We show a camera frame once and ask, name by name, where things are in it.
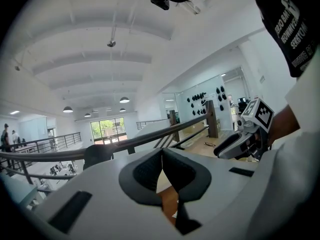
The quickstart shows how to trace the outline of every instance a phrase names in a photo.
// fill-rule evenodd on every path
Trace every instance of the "wooden post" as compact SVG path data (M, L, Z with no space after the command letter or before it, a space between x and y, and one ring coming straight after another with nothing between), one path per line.
M217 118L214 107L214 102L212 100L208 100L205 102L206 112L209 114L209 117L206 119L206 123L209 125L209 137L210 138L218 138L218 126L217 126Z
M169 111L169 115L170 115L170 124L171 126L174 126L177 124L177 118L176 118L176 112L174 110L170 110ZM179 132L175 132L173 133L173 140L175 142L179 142L180 138L179 138Z

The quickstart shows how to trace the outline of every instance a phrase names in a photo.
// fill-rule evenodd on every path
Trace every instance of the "doorway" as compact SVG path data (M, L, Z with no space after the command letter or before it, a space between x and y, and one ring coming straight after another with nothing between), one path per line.
M127 140L123 117L91 122L94 144L110 144Z

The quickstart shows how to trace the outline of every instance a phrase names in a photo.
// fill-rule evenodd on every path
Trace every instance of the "person standing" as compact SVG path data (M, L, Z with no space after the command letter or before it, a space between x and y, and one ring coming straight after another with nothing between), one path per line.
M1 135L1 150L2 152L11 152L10 143L9 143L9 135L8 135L8 128L9 125L7 123L4 124L4 130ZM11 168L11 161L8 159L8 168Z
M12 141L13 144L19 143L19 135L15 130L12 130Z

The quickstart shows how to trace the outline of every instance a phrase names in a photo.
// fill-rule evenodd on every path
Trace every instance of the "black t-shirt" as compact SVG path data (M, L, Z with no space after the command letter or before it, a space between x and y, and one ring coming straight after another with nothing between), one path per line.
M290 75L300 77L319 43L318 0L255 0L262 22L281 48Z

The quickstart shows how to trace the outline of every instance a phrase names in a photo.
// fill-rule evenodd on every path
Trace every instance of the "ceiling beam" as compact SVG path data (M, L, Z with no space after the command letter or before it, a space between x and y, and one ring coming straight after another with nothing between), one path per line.
M106 96L132 96L136 95L136 91L120 91L120 92L94 92L94 93L89 93L86 95L69 95L65 97L66 101L75 101L75 100L81 100L81 99L86 99L86 98L93 98L93 97L106 97Z
M54 27L54 28L49 28L49 29L43 29L40 33L32 33L29 29L29 40L21 44L20 47L17 47L15 50L15 53L18 54L20 53L25 47L29 47L37 42L40 42L43 39L52 37L54 35L62 34L65 32L69 31L74 31L74 30L86 30L89 28L112 28L113 22L110 19L95 19L95 20L74 20L74 23L72 24L66 24L62 25L59 27ZM158 38L162 40L170 40L172 33L165 33L161 29L156 29L154 27L149 27L145 25L137 25L135 24L134 26L131 26L130 23L127 22L117 22L116 23L116 28L118 30L129 30L130 28L137 31L141 32L142 34L145 34L147 36L150 36L152 38Z
M137 85L139 85L142 82L142 78L143 77L141 75L141 76L137 76L137 79L135 80L120 80L120 79L117 79L116 77L114 77L112 80L111 77L105 77L105 78L99 77L99 78L93 79L90 76L85 76L83 78L52 83L52 84L49 84L49 88L51 90L58 90L62 88L69 88L74 86L81 86L81 85L87 85L87 84L93 84L93 83L104 83L104 82L119 82L119 86L124 82L131 82L131 83L137 82Z
M32 72L34 75L38 75L43 72L71 64L110 61L110 58L109 51L83 51L38 64L32 68ZM136 52L126 52L124 55L121 55L120 51L112 51L112 61L151 64L152 56Z

